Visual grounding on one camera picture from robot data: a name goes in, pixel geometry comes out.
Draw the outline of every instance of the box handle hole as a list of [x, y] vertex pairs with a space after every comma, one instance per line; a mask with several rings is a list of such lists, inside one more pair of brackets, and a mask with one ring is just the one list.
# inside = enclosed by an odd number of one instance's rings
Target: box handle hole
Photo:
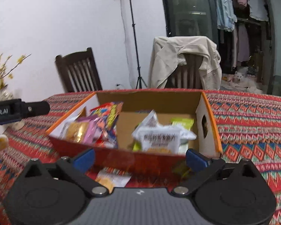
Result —
[[207, 120], [205, 115], [202, 117], [202, 129], [203, 129], [203, 136], [206, 138], [207, 133], [208, 133], [208, 128], [207, 128]]

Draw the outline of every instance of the light stand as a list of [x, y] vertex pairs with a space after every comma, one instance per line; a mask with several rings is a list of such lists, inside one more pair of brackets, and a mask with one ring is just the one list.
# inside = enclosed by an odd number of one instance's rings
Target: light stand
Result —
[[130, 9], [131, 9], [131, 17], [132, 17], [132, 27], [133, 27], [133, 35], [134, 35], [136, 60], [137, 60], [137, 63], [138, 63], [138, 81], [136, 83], [136, 89], [138, 87], [139, 87], [139, 89], [142, 89], [142, 82], [146, 87], [147, 87], [147, 84], [145, 83], [145, 81], [141, 77], [141, 67], [140, 67], [140, 62], [139, 62], [139, 59], [138, 59], [138, 46], [137, 46], [137, 43], [136, 43], [135, 23], [134, 23], [133, 11], [132, 11], [132, 2], [131, 2], [131, 0], [129, 0], [129, 2], [130, 2]]

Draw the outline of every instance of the red patterned tablecloth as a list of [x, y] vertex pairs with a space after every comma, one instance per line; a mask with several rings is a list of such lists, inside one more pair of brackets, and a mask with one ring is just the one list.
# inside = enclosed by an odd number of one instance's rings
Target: red patterned tablecloth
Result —
[[[0, 223], [9, 224], [2, 200], [27, 161], [54, 162], [58, 154], [45, 131], [89, 93], [54, 95], [46, 99], [50, 114], [25, 120], [19, 131], [7, 129], [10, 147], [0, 152]], [[281, 97], [230, 91], [207, 91], [226, 162], [251, 159], [277, 200], [271, 224], [281, 224]]]

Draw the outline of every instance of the white snack bag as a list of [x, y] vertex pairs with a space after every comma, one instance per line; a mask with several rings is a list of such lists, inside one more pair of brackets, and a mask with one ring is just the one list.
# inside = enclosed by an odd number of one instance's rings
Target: white snack bag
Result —
[[172, 127], [172, 128], [178, 128], [180, 129], [180, 139], [181, 140], [195, 140], [197, 138], [197, 135], [190, 130], [185, 129], [182, 125], [166, 125], [164, 127]]
[[141, 127], [138, 131], [142, 151], [177, 154], [180, 145], [180, 129]]
[[141, 127], [156, 127], [160, 126], [156, 112], [152, 110], [146, 117], [145, 119], [136, 127], [136, 129], [132, 132], [132, 137], [138, 141], [140, 141], [139, 136], [138, 136], [138, 131]]
[[131, 176], [129, 175], [116, 175], [113, 173], [107, 173], [104, 170], [99, 171], [97, 177], [108, 178], [112, 182], [114, 187], [120, 187], [120, 188], [125, 187], [131, 178]]

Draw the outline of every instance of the geometric pattern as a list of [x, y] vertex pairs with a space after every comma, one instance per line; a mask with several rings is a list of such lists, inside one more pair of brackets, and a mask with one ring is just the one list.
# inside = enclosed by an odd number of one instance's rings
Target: geometric pattern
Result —
[[[19, 131], [5, 131], [10, 146], [0, 152], [1, 224], [10, 224], [2, 200], [29, 159], [49, 163], [58, 158], [45, 131], [87, 95], [54, 95], [46, 99], [51, 107], [48, 115], [25, 119]], [[271, 224], [281, 225], [281, 97], [233, 91], [206, 91], [206, 95], [222, 141], [222, 158], [231, 163], [252, 160], [276, 197]]]
[[226, 162], [249, 158], [274, 192], [281, 224], [281, 97], [240, 92], [206, 93], [222, 141]]

